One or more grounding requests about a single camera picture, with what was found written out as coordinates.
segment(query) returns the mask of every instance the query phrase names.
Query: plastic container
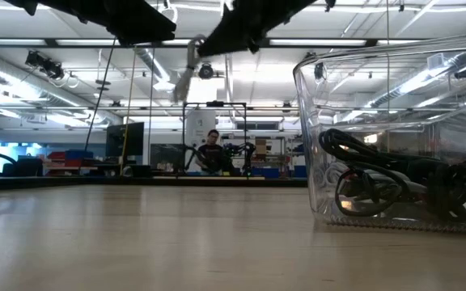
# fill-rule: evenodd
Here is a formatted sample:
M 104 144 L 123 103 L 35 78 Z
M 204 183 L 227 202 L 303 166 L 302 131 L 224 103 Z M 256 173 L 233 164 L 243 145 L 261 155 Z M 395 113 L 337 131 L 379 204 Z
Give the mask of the plastic container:
M 378 44 L 294 69 L 312 212 L 466 233 L 466 36 Z

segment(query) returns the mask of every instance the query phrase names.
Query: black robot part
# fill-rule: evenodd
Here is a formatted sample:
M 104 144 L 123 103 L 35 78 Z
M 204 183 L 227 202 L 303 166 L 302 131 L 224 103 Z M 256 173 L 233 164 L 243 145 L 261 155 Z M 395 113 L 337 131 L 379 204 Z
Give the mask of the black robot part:
M 233 10 L 224 6 L 221 22 L 198 53 L 209 57 L 223 53 L 233 53 L 249 49 L 258 52 L 259 42 L 271 29 L 290 18 L 315 0 L 235 0 Z M 327 0 L 328 7 L 334 7 L 336 0 Z
M 173 40 L 176 24 L 144 0 L 5 0 L 36 13 L 40 3 L 76 16 L 80 22 L 91 21 L 107 28 L 122 45 Z

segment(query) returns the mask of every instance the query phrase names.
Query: black fabric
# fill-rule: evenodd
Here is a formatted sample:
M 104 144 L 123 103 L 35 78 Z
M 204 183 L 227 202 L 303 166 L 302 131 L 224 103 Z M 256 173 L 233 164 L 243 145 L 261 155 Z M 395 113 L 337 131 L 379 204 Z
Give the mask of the black fabric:
M 213 164 L 218 165 L 218 168 L 222 168 L 222 147 L 220 145 L 201 145 L 199 147 L 199 152 L 202 155 L 212 162 Z

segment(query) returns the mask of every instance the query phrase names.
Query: person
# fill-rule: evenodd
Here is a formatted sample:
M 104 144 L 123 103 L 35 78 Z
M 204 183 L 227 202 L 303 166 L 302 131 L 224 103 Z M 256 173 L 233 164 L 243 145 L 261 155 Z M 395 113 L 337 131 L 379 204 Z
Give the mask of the person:
M 217 145 L 218 136 L 218 131 L 216 129 L 211 129 L 208 132 L 208 138 L 206 139 L 206 143 L 204 145 L 201 145 L 198 150 L 206 159 L 214 163 L 217 163 L 219 166 L 221 166 L 222 147 L 220 145 Z M 199 167 L 201 167 L 202 174 L 204 175 L 221 175 L 220 171 L 208 169 L 208 166 L 199 160 L 196 160 L 196 164 L 199 165 Z

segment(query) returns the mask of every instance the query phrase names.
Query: ceiling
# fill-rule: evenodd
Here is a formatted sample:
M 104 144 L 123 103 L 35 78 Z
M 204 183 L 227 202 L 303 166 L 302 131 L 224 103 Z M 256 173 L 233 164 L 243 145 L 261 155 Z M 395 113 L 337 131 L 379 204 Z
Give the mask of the ceiling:
M 280 25 L 269 33 L 269 37 L 281 38 L 346 38 L 381 39 L 391 38 L 436 38 L 466 34 L 466 0 L 405 0 L 405 11 L 397 11 L 399 1 L 390 2 L 390 12 L 385 13 L 386 1 L 383 0 L 339 0 L 329 13 L 324 12 L 324 2 L 298 13 L 287 25 Z M 208 35 L 220 21 L 220 0 L 172 0 L 176 7 L 176 38 L 192 38 L 197 34 Z M 0 37 L 2 38 L 112 38 L 105 28 L 93 23 L 82 24 L 71 15 L 54 10 L 38 10 L 31 17 L 22 10 L 11 9 L 6 2 L 0 1 Z M 164 11 L 168 18 L 171 11 Z M 30 72 L 24 64 L 29 48 L 0 48 L 0 60 Z M 66 78 L 55 82 L 62 90 L 69 91 L 88 103 L 95 103 L 94 94 L 102 79 L 111 50 L 97 48 L 41 48 L 47 57 L 62 63 L 62 67 L 77 77 L 66 83 Z M 186 67 L 185 48 L 157 48 L 150 50 L 157 62 L 171 74 L 182 73 Z M 249 52 L 233 53 L 231 100 L 246 102 L 252 106 L 281 106 L 284 101 L 294 102 L 296 88 L 292 69 L 304 58 L 307 52 L 328 53 L 328 48 L 263 48 L 257 54 Z M 148 106 L 150 96 L 154 106 L 169 106 L 171 94 L 151 88 L 150 70 L 136 58 L 130 48 L 116 48 L 110 59 L 107 80 L 112 83 L 109 91 L 104 92 L 102 103 L 110 105 L 113 101 L 127 104 L 132 92 L 133 106 Z M 209 61 L 217 71 L 224 72 L 225 57 L 211 57 Z M 405 76 L 422 69 L 426 56 L 402 57 L 392 60 L 389 70 L 390 82 L 400 82 Z M 314 68 L 305 70 L 308 78 L 313 79 Z M 38 78 L 48 81 L 40 72 L 32 72 Z M 388 85 L 388 64 L 385 60 L 346 61 L 331 64 L 327 68 L 327 80 L 314 89 L 318 103 L 329 106 L 360 106 Z M 223 79 L 215 81 L 218 99 L 226 101 Z M 396 106 L 413 106 L 418 100 L 425 99 L 429 90 L 415 92 L 418 98 L 401 99 Z M 122 117 L 125 112 L 116 112 Z M 145 112 L 131 112 L 132 115 L 145 115 Z M 176 115 L 177 112 L 156 111 L 155 115 Z

